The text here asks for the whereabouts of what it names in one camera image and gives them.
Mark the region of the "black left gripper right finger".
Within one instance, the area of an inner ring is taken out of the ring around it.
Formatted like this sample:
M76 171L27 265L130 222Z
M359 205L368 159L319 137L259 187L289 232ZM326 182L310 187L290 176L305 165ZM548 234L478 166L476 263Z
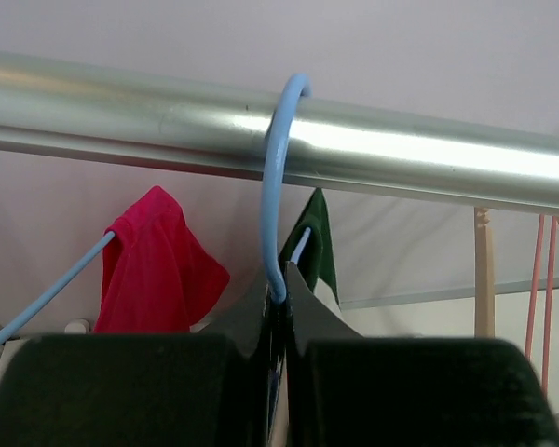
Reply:
M295 446L559 446L538 378L493 338L365 337L286 266Z

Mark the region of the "green white raglan shirt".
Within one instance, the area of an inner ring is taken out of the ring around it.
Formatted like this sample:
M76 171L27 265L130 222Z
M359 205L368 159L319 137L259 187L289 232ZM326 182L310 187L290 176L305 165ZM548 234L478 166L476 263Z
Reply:
M313 191L280 252L281 267L284 267L293 258L294 252L299 250L298 244L307 230L310 234L307 242L302 245L297 266L314 296L342 318L329 211L325 196L319 188Z

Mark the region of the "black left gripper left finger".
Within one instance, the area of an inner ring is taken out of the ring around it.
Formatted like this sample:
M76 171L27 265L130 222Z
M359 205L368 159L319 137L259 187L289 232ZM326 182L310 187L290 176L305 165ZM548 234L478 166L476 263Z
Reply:
M263 446L270 311L258 276L196 333L26 341L0 381L0 446Z

